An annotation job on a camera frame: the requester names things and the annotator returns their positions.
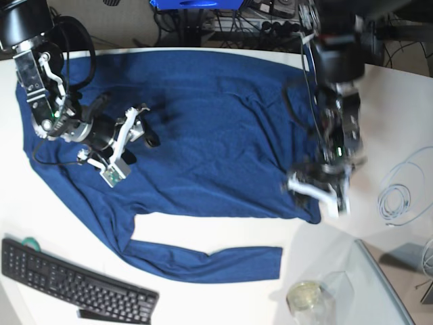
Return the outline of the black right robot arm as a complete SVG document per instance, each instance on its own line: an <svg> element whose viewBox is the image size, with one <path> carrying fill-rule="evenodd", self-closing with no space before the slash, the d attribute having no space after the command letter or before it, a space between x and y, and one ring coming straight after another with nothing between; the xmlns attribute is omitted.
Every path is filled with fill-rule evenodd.
<svg viewBox="0 0 433 325"><path fill-rule="evenodd" d="M90 54L88 75L70 80L71 41L65 28L72 27ZM1 50L12 51L18 81L26 93L35 133L42 139L63 138L103 152L122 140L143 137L149 147L159 146L158 136L142 115L142 104L114 120L103 111L110 99L102 93L89 105L80 103L80 90L96 72L96 54L91 36L76 18L51 15L46 1L1 2Z"/></svg>

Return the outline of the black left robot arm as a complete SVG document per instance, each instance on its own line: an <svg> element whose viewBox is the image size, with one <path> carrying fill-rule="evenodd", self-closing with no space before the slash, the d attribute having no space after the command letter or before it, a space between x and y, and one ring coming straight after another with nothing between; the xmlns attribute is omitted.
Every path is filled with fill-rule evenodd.
<svg viewBox="0 0 433 325"><path fill-rule="evenodd" d="M300 1L298 17L315 75L311 103L318 109L313 118L320 154L296 176L321 190L339 190L362 147L355 82L366 63L383 60L384 41L432 42L432 2Z"/></svg>

